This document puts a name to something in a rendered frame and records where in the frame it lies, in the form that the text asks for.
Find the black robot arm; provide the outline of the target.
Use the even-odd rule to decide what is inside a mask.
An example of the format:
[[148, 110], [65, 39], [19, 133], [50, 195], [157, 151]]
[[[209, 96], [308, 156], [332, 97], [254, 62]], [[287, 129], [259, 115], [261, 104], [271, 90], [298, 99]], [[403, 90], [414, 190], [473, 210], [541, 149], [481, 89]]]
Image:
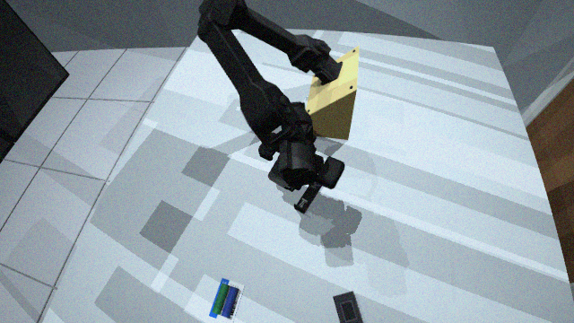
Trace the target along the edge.
[[[268, 178], [291, 192], [315, 182], [313, 121], [305, 102], [290, 102], [276, 84], [265, 81], [231, 30], [245, 31], [281, 50], [291, 66], [305, 73], [311, 70], [320, 85], [336, 80], [344, 62], [335, 62], [323, 40], [288, 32], [248, 8], [244, 0], [203, 0], [198, 10], [198, 38], [207, 44], [232, 81], [248, 126], [268, 152], [280, 151]], [[282, 130], [271, 137], [279, 126]]]

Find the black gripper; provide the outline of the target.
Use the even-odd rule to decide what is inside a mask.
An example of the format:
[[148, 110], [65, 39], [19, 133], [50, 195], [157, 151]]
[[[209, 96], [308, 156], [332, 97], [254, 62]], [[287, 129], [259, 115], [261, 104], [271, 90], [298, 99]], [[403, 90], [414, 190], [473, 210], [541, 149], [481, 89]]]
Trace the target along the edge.
[[[272, 161], [275, 152], [280, 153], [279, 150], [274, 150], [273, 152], [268, 152], [263, 144], [260, 144], [258, 148], [260, 157]], [[316, 154], [317, 162], [317, 183], [325, 188], [335, 189], [343, 171], [344, 163], [331, 156], [327, 157], [324, 161], [324, 157]]]

